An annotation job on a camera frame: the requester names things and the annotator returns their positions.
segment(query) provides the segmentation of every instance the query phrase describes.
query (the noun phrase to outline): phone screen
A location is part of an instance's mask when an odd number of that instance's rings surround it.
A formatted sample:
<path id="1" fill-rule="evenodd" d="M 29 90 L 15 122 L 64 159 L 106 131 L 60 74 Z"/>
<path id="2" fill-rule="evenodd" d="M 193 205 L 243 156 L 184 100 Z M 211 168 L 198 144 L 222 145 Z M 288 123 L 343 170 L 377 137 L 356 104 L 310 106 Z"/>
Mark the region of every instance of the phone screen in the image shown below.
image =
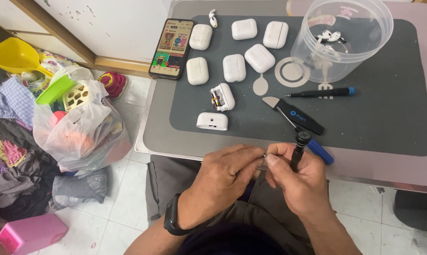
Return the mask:
<path id="1" fill-rule="evenodd" d="M 184 64 L 193 21 L 167 20 L 150 72 L 177 76 Z"/>

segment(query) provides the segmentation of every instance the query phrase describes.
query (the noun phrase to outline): pink box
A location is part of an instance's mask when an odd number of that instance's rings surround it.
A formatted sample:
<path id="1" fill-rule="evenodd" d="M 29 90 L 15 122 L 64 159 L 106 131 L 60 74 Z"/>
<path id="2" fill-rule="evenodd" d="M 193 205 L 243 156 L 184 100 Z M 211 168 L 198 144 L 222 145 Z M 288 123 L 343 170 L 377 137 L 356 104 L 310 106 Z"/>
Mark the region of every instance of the pink box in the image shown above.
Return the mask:
<path id="1" fill-rule="evenodd" d="M 67 227 L 55 214 L 7 223 L 0 232 L 0 243 L 12 255 L 26 255 L 60 241 Z"/>

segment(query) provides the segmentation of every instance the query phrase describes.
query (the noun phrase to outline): left hand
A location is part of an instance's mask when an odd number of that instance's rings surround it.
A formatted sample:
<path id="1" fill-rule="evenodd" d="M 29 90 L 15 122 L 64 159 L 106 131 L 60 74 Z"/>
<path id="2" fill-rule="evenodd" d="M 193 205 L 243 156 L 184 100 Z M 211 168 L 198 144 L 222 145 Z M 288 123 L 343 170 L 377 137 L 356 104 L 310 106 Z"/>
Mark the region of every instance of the left hand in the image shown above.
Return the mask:
<path id="1" fill-rule="evenodd" d="M 264 163 L 264 154 L 262 148 L 243 144 L 207 154 L 192 186 L 179 198 L 179 227 L 193 228 L 231 206 Z"/>

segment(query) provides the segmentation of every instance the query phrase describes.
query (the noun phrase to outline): smartphone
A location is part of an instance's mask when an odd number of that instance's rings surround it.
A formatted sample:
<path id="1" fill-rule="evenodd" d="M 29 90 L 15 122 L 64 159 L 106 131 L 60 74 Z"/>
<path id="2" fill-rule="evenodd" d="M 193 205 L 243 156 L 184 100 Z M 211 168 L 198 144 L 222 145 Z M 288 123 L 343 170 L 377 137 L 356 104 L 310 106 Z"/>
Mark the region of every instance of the smartphone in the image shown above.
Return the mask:
<path id="1" fill-rule="evenodd" d="M 149 68 L 149 76 L 178 80 L 188 55 L 193 20 L 167 19 Z"/>

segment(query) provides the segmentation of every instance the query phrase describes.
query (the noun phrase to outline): black smartwatch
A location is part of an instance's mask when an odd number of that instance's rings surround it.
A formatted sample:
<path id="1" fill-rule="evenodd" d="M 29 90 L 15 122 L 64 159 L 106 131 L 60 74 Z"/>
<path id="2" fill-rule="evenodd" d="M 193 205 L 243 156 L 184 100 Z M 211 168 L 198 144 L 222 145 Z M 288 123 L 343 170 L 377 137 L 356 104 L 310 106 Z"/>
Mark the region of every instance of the black smartwatch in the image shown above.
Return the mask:
<path id="1" fill-rule="evenodd" d="M 193 231 L 192 229 L 181 229 L 177 224 L 177 203 L 179 201 L 180 193 L 174 195 L 174 197 L 168 202 L 166 206 L 165 221 L 163 227 L 171 235 L 188 235 Z"/>

